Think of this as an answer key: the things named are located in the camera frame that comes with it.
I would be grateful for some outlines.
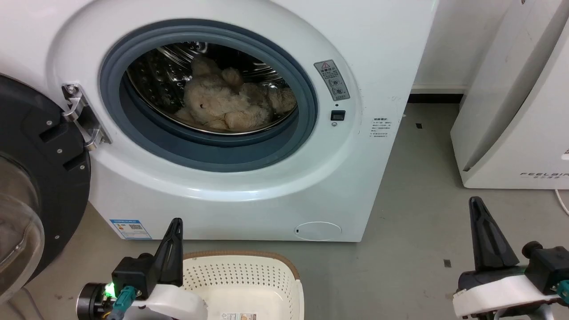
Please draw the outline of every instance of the teddy bear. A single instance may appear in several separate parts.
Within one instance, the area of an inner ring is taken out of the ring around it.
[[[184,105],[176,117],[220,130],[250,130],[296,107],[290,88],[245,83],[234,68],[221,70],[212,59],[196,56],[192,79],[184,87]]]

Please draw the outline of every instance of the washing machine door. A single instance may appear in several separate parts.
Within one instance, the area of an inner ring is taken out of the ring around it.
[[[61,112],[0,76],[0,303],[57,257],[87,204],[84,137]]]

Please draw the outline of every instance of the feelair logo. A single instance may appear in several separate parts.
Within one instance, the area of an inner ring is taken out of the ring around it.
[[[559,179],[559,178],[569,178],[569,173],[535,173],[535,172],[524,172],[519,174],[522,178],[534,178],[534,179]]]

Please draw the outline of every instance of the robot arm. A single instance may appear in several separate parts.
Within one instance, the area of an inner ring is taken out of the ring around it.
[[[479,197],[469,201],[475,270],[460,275],[452,304],[457,317],[490,320],[528,315],[553,320],[549,305],[569,302],[569,252],[544,249],[538,242],[522,250],[530,259],[518,266],[516,254]]]
[[[182,232],[182,220],[172,220],[156,254],[124,257],[112,285],[85,285],[77,299],[79,320],[206,320],[205,302],[182,288]]]

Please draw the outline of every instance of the laundry basket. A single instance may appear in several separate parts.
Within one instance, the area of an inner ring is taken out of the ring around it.
[[[298,271],[283,256],[257,251],[184,255],[184,289],[208,305],[208,320],[303,320]]]

